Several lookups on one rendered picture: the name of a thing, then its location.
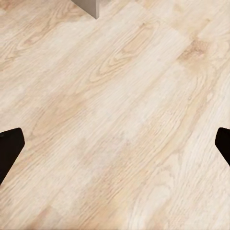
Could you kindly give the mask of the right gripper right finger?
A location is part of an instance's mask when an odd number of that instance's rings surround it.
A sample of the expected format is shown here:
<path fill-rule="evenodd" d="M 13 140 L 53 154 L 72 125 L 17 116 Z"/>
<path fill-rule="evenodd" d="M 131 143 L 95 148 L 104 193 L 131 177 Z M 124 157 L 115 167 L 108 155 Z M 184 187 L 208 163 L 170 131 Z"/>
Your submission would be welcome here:
<path fill-rule="evenodd" d="M 220 127 L 216 134 L 215 145 L 230 165 L 230 129 Z"/>

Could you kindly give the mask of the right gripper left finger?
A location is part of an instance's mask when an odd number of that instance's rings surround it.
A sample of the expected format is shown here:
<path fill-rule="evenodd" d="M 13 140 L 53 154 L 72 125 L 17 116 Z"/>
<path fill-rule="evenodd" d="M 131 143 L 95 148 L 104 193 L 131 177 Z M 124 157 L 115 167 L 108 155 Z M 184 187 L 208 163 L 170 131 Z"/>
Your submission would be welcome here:
<path fill-rule="evenodd" d="M 0 133 L 0 185 L 24 146 L 24 135 L 20 127 Z"/>

